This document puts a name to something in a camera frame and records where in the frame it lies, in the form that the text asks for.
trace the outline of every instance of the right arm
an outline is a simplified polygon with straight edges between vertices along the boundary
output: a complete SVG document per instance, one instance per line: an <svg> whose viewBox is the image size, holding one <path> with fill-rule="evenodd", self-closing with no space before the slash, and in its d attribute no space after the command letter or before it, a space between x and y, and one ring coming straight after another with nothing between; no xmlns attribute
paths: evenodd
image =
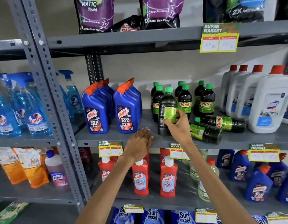
<svg viewBox="0 0 288 224"><path fill-rule="evenodd" d="M193 143L187 114L180 109L177 112L180 115L180 119L176 124L172 124L169 119L165 119L164 124L168 126L173 138L180 143L190 158L222 223L255 224L256 221L209 168L209 165Z"/></svg>

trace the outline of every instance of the person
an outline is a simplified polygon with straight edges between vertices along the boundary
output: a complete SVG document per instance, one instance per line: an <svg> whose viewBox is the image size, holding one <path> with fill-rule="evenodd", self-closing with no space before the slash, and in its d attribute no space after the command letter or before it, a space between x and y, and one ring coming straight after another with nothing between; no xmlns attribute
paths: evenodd
<svg viewBox="0 0 288 224"><path fill-rule="evenodd" d="M224 224L256 224L247 210L231 194L218 176L209 168L190 134L187 114L177 109L179 120L172 124L169 119L164 120L173 138L181 145L191 160L200 180ZM113 202L131 166L147 154L153 141L148 128L136 132L127 141L123 154L104 182L96 190L85 208L81 211L75 224L105 224Z"/></svg>

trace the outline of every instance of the black bottle with green cap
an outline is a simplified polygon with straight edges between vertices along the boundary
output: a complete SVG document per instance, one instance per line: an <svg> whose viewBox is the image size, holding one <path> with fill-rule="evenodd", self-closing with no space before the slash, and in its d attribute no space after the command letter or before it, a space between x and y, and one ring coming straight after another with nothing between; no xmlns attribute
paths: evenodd
<svg viewBox="0 0 288 224"><path fill-rule="evenodd" d="M175 100L177 101L178 99L178 95L180 94L180 92L182 91L182 86L184 84L184 81L179 81L178 82L178 86L177 88L175 89L175 92L174 92L174 95L175 95Z"/></svg>
<svg viewBox="0 0 288 224"><path fill-rule="evenodd" d="M188 119L191 116L192 111L192 94L189 92L189 85L183 85L182 91L178 95L177 108L181 109L188 115Z"/></svg>
<svg viewBox="0 0 288 224"><path fill-rule="evenodd" d="M202 123L221 128L224 131L230 131L235 133L243 133L246 129L245 119L235 119L225 116L212 116L207 115L202 120Z"/></svg>
<svg viewBox="0 0 288 224"><path fill-rule="evenodd" d="M199 117L204 117L206 115L212 115L214 113L214 101L216 100L216 95L212 91L212 84L206 84L206 90L202 93L199 105Z"/></svg>
<svg viewBox="0 0 288 224"><path fill-rule="evenodd" d="M195 121L188 121L192 138L203 142L208 142L218 145L222 139L223 130L204 123L200 123L200 118L195 118Z"/></svg>
<svg viewBox="0 0 288 224"><path fill-rule="evenodd" d="M171 135L166 124L163 123L164 119L170 119L172 123L176 123L176 100L172 95L173 88L166 87L164 89L164 96L159 103L159 116L157 131L158 134L163 136Z"/></svg>
<svg viewBox="0 0 288 224"><path fill-rule="evenodd" d="M194 107L193 107L194 114L197 116L199 115L200 98L204 91L205 91L204 80L199 80L198 86L196 87L194 92Z"/></svg>
<svg viewBox="0 0 288 224"><path fill-rule="evenodd" d="M153 112L153 95L157 91L157 86L159 85L159 82L153 82L153 88L150 92L150 101L151 101L151 111Z"/></svg>
<svg viewBox="0 0 288 224"><path fill-rule="evenodd" d="M153 121L158 122L159 118L159 103L162 100L164 93L162 92L162 86L157 86L157 91L153 95Z"/></svg>

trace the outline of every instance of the green label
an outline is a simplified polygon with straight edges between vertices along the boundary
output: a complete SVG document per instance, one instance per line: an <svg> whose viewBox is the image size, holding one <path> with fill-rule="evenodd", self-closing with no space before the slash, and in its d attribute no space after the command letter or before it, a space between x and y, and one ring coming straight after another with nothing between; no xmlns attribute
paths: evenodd
<svg viewBox="0 0 288 224"><path fill-rule="evenodd" d="M216 117L216 127L222 128L224 131L231 131L232 128L232 118L231 117Z"/></svg>
<svg viewBox="0 0 288 224"><path fill-rule="evenodd" d="M154 114L159 113L159 103L153 103L152 113L154 113Z"/></svg>
<svg viewBox="0 0 288 224"><path fill-rule="evenodd" d="M202 112L202 113L214 112L214 101L213 102L200 101L199 112Z"/></svg>
<svg viewBox="0 0 288 224"><path fill-rule="evenodd" d="M171 123L176 123L176 108L175 107L165 107L164 119L170 119Z"/></svg>
<svg viewBox="0 0 288 224"><path fill-rule="evenodd" d="M200 141L202 141L202 136L204 133L205 127L201 127L195 124L190 125L190 131L192 138L196 138Z"/></svg>
<svg viewBox="0 0 288 224"><path fill-rule="evenodd" d="M192 102L177 102L177 107L185 113L191 113Z"/></svg>
<svg viewBox="0 0 288 224"><path fill-rule="evenodd" d="M194 105L200 105L201 96L194 96Z"/></svg>

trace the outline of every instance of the price tag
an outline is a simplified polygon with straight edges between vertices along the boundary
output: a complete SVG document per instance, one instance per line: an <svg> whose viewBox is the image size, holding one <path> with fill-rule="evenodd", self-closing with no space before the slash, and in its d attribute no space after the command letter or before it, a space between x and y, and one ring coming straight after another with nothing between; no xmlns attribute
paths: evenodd
<svg viewBox="0 0 288 224"><path fill-rule="evenodd" d="M125 213L144 213L142 204L124 204Z"/></svg>
<svg viewBox="0 0 288 224"><path fill-rule="evenodd" d="M98 142L99 157L120 156L123 153L120 141L101 141Z"/></svg>
<svg viewBox="0 0 288 224"><path fill-rule="evenodd" d="M268 224L288 224L288 214L271 212L266 217Z"/></svg>
<svg viewBox="0 0 288 224"><path fill-rule="evenodd" d="M190 159L186 152L181 148L179 143L170 144L170 158L173 159Z"/></svg>
<svg viewBox="0 0 288 224"><path fill-rule="evenodd" d="M279 152L274 144L251 144L248 158L254 162L280 162Z"/></svg>
<svg viewBox="0 0 288 224"><path fill-rule="evenodd" d="M236 52L240 23L205 23L200 52Z"/></svg>
<svg viewBox="0 0 288 224"><path fill-rule="evenodd" d="M217 223L217 213L214 209L197 208L195 211L196 223Z"/></svg>

